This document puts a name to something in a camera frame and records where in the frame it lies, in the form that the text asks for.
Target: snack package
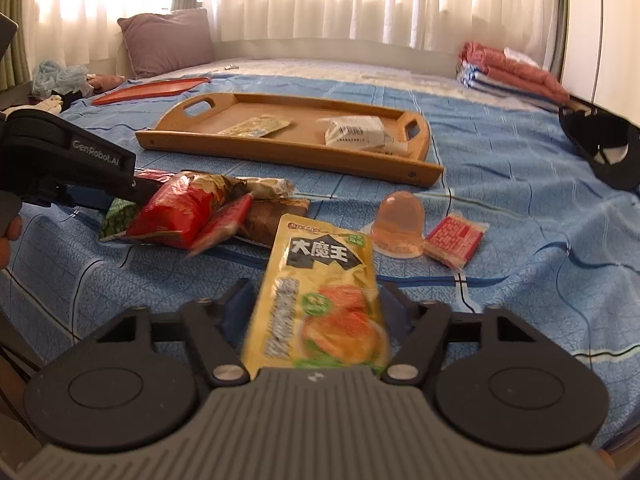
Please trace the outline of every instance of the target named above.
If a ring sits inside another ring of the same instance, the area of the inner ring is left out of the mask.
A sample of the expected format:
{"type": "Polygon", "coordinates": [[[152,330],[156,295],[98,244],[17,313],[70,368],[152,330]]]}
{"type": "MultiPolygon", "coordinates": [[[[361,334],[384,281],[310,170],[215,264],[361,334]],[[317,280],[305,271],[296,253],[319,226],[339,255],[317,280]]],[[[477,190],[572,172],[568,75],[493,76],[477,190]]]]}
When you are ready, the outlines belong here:
{"type": "Polygon", "coordinates": [[[422,251],[451,269],[462,270],[488,228],[489,224],[450,213],[424,239],[422,251]]]}
{"type": "Polygon", "coordinates": [[[259,176],[239,176],[238,180],[246,186],[256,200],[289,198],[296,185],[285,178],[261,178],[259,176]]]}
{"type": "Polygon", "coordinates": [[[264,137],[290,124],[291,121],[286,119],[272,117],[270,115],[261,115],[260,117],[251,117],[241,123],[220,130],[216,135],[227,137],[264,137]]]}
{"type": "MultiPolygon", "coordinates": [[[[175,173],[161,170],[137,170],[135,173],[135,175],[140,178],[148,178],[157,180],[158,182],[166,182],[174,176],[174,174],[175,173]]],[[[141,208],[142,206],[134,202],[114,198],[102,221],[98,240],[101,242],[109,242],[122,238],[125,235],[127,227],[133,222],[133,219],[141,208]]]]}
{"type": "Polygon", "coordinates": [[[189,247],[187,257],[200,254],[231,238],[244,222],[254,197],[249,193],[218,209],[189,247]]]}
{"type": "Polygon", "coordinates": [[[142,208],[114,200],[102,223],[100,241],[125,239],[188,248],[237,183],[223,175],[177,173],[142,208]]]}
{"type": "Polygon", "coordinates": [[[387,155],[406,155],[408,143],[400,142],[385,131],[385,126],[376,116],[327,117],[329,127],[324,133],[324,143],[341,150],[366,150],[387,155]]]}
{"type": "Polygon", "coordinates": [[[281,216],[286,213],[306,216],[309,204],[309,200],[296,199],[254,201],[238,236],[265,247],[273,247],[281,216]]]}
{"type": "Polygon", "coordinates": [[[388,362],[369,237],[286,214],[242,349],[262,367],[341,367],[388,362]]]}

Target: white curtain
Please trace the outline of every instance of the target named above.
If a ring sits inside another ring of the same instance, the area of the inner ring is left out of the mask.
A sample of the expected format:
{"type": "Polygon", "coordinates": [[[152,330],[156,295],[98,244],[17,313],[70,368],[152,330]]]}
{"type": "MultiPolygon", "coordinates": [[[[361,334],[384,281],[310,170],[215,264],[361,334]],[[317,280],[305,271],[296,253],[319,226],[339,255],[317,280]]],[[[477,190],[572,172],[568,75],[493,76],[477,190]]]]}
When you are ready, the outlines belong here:
{"type": "Polygon", "coordinates": [[[456,54],[468,40],[548,66],[557,0],[204,0],[214,41],[334,38],[456,54]]]}
{"type": "Polygon", "coordinates": [[[168,12],[172,0],[23,0],[27,60],[65,65],[113,58],[116,20],[139,12],[168,12]]]}

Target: purple pillow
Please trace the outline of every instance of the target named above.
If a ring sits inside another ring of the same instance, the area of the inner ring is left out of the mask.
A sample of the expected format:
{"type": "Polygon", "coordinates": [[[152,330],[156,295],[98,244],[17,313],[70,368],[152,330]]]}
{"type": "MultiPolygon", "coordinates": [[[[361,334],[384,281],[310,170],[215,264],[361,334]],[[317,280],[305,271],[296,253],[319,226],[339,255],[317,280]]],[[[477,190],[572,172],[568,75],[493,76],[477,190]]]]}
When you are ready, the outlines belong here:
{"type": "Polygon", "coordinates": [[[136,78],[153,77],[214,60],[207,9],[136,14],[120,18],[118,25],[136,78]]]}

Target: blue plastic bag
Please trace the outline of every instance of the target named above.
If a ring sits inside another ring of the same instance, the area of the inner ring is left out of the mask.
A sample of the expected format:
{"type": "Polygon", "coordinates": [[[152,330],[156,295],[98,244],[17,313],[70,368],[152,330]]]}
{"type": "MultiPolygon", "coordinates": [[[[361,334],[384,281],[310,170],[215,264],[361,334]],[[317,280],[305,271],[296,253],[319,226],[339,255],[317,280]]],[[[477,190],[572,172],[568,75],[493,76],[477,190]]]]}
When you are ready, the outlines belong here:
{"type": "Polygon", "coordinates": [[[93,90],[86,82],[87,73],[82,65],[64,68],[53,60],[43,61],[33,70],[33,94],[47,99],[53,90],[60,95],[79,90],[83,97],[87,97],[93,90]]]}

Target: white package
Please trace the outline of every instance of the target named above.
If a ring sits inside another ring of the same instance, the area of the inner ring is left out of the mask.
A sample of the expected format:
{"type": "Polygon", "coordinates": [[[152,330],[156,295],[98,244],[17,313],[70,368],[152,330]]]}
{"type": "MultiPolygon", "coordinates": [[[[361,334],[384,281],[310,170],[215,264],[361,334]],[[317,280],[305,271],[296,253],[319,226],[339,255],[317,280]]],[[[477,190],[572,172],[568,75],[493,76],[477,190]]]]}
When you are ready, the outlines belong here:
{"type": "Polygon", "coordinates": [[[324,143],[331,148],[406,155],[408,145],[385,131],[384,124],[376,116],[327,117],[329,127],[324,133],[324,143]]]}

